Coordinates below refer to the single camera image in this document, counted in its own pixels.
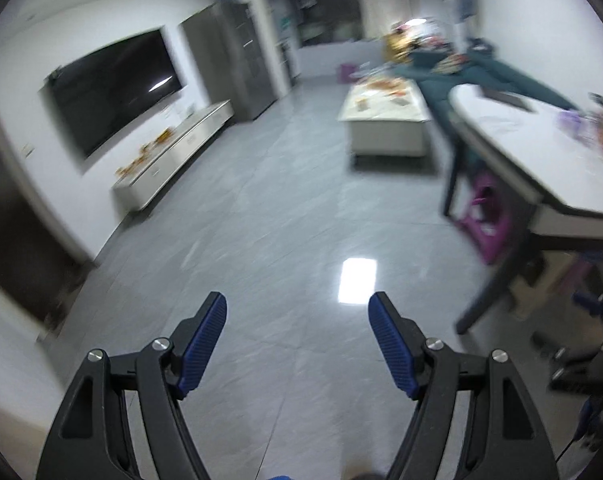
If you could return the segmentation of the purple plastic stool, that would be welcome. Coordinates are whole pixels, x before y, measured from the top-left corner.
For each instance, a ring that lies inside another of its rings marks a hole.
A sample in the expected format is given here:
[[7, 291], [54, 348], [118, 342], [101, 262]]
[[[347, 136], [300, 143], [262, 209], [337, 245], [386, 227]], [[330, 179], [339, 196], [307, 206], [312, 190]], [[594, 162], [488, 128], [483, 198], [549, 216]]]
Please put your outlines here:
[[498, 260], [507, 246], [512, 219], [502, 200], [499, 181], [490, 172], [478, 174], [472, 198], [457, 225], [476, 245], [484, 264], [490, 266]]

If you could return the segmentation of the white dining table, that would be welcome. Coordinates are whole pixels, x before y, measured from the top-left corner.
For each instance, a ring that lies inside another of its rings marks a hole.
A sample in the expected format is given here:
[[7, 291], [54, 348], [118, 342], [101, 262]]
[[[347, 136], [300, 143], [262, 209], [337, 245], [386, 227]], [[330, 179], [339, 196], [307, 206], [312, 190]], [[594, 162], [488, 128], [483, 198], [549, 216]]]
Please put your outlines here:
[[443, 214], [449, 214], [467, 150], [525, 202], [524, 226], [501, 266], [455, 322], [464, 335], [509, 288], [539, 250], [603, 250], [603, 159], [557, 125], [561, 109], [524, 98], [524, 108], [487, 98], [476, 84], [449, 93], [458, 131]]

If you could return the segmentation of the white tv cabinet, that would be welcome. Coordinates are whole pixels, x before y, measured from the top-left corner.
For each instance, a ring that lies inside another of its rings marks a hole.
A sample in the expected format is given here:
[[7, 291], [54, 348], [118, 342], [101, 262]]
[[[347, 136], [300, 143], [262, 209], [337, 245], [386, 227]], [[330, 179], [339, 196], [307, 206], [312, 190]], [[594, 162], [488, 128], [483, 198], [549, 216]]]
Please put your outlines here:
[[213, 103], [144, 144], [128, 166], [116, 172], [112, 190], [126, 212], [141, 211], [234, 116], [230, 100]]

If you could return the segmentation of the white coffee table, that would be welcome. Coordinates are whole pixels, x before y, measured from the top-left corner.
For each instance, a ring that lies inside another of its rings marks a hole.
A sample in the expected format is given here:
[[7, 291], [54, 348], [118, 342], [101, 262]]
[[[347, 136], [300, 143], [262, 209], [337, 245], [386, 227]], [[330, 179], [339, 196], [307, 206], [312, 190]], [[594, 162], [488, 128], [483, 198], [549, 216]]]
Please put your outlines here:
[[412, 79], [374, 76], [354, 84], [338, 120], [353, 157], [423, 157], [431, 114]]

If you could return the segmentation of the teal sofa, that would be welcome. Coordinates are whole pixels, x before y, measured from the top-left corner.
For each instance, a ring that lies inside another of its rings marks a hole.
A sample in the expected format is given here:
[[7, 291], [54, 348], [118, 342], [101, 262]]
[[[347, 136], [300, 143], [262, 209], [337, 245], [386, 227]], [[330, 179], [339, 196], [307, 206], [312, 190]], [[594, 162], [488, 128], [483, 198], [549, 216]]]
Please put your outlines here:
[[458, 141], [458, 131], [449, 118], [452, 106], [448, 94], [459, 84], [476, 84], [528, 96], [563, 110], [577, 110], [577, 105], [559, 92], [484, 53], [466, 53], [461, 68], [451, 75], [436, 73], [436, 64], [446, 57], [440, 52], [417, 50], [410, 54], [408, 63], [394, 64], [391, 69], [397, 77], [413, 79], [416, 82], [431, 115], [452, 145]]

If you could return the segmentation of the black wall television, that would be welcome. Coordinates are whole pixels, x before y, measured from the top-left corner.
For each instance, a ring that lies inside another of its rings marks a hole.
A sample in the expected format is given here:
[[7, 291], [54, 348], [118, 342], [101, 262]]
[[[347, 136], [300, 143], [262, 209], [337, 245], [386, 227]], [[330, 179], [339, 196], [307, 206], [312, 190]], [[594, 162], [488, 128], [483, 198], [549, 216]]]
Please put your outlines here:
[[44, 91], [62, 133], [83, 159], [183, 89], [164, 34], [152, 29], [59, 66]]

